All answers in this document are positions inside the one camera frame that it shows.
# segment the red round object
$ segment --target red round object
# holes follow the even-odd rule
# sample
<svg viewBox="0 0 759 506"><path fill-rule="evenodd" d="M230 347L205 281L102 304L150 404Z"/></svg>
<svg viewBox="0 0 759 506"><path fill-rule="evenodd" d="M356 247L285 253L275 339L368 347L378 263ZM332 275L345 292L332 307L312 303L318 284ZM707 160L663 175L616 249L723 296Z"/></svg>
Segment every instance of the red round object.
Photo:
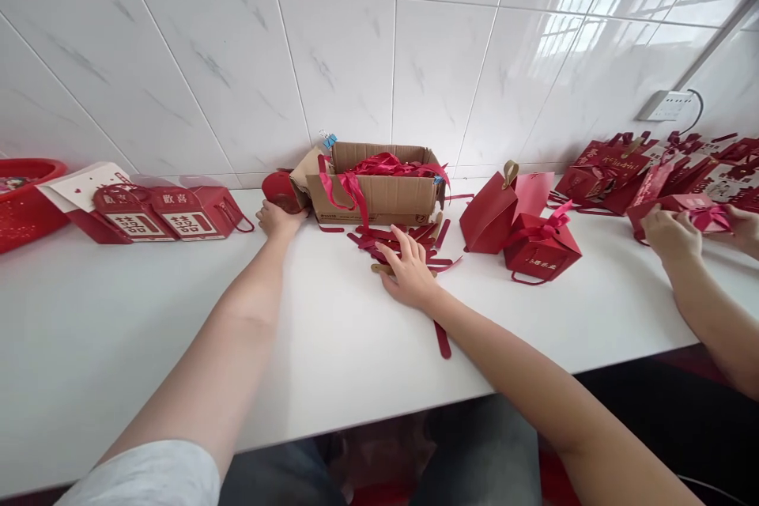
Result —
<svg viewBox="0 0 759 506"><path fill-rule="evenodd" d="M266 199L287 213L299 213L303 208L295 197L289 172L274 172L263 179L261 189Z"/></svg>
<svg viewBox="0 0 759 506"><path fill-rule="evenodd" d="M0 177L36 178L17 190L0 194L0 253L46 236L69 222L69 218L36 187L65 173L66 165L57 160L0 160Z"/></svg>

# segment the blue clip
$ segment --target blue clip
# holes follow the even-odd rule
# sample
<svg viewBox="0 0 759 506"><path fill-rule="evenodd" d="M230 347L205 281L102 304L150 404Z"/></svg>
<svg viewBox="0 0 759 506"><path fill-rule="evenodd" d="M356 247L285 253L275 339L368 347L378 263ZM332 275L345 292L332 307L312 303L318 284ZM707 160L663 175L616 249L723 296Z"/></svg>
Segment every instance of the blue clip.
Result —
<svg viewBox="0 0 759 506"><path fill-rule="evenodd" d="M337 141L338 141L338 138L334 134L328 134L324 138L324 148L326 148L327 150L329 150L330 148L332 148L332 146L334 145L334 143L337 142Z"/></svg>

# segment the person's right hand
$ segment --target person's right hand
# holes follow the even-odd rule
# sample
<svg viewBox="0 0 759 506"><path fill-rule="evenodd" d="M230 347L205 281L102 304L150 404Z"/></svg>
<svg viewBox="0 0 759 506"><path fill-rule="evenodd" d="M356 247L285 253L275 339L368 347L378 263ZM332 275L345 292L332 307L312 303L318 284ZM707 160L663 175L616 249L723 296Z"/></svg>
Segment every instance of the person's right hand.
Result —
<svg viewBox="0 0 759 506"><path fill-rule="evenodd" d="M662 211L656 204L640 224L646 240L662 262L694 260L701 257L701 232L693 227L688 212Z"/></svg>
<svg viewBox="0 0 759 506"><path fill-rule="evenodd" d="M377 249L385 255L395 273L395 280L380 273L382 284L399 303L425 310L428 302L440 293L440 287L427 268L427 250L394 225L390 229L398 238L401 258L388 246L377 244Z"/></svg>
<svg viewBox="0 0 759 506"><path fill-rule="evenodd" d="M739 210L730 204L725 209L733 233L713 233L709 238L733 244L747 255L759 255L759 213Z"/></svg>

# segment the gold ribbon handle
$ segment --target gold ribbon handle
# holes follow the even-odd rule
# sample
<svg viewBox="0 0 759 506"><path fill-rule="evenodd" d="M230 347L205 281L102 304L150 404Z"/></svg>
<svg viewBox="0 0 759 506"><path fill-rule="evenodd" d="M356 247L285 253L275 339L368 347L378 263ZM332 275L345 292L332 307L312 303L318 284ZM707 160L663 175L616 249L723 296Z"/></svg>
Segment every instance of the gold ribbon handle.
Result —
<svg viewBox="0 0 759 506"><path fill-rule="evenodd" d="M504 164L504 185L502 189L506 189L512 185L514 178L519 174L519 165L513 160L509 160Z"/></svg>

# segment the hand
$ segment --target hand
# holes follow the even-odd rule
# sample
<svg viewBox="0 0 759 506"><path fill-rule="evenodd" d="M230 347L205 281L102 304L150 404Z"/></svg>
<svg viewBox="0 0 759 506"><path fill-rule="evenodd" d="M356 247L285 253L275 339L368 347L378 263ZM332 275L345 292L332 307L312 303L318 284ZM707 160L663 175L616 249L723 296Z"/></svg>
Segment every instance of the hand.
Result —
<svg viewBox="0 0 759 506"><path fill-rule="evenodd" d="M398 237L401 258L388 246L377 244L377 249L385 255L395 273L395 280L380 273L382 284L399 303L425 310L429 301L440 294L440 287L427 268L427 250L394 225L390 229Z"/></svg>
<svg viewBox="0 0 759 506"><path fill-rule="evenodd" d="M701 257L701 232L693 227L687 211L675 215L656 204L641 225L651 249L665 264Z"/></svg>
<svg viewBox="0 0 759 506"><path fill-rule="evenodd" d="M739 210L730 204L727 204L725 208L733 233L713 233L709 235L709 239L733 244L747 255L758 256L759 213Z"/></svg>
<svg viewBox="0 0 759 506"><path fill-rule="evenodd" d="M281 207L264 200L263 207L255 215L259 219L259 227L269 237L284 236L292 239L308 217L308 210L300 213L287 213Z"/></svg>

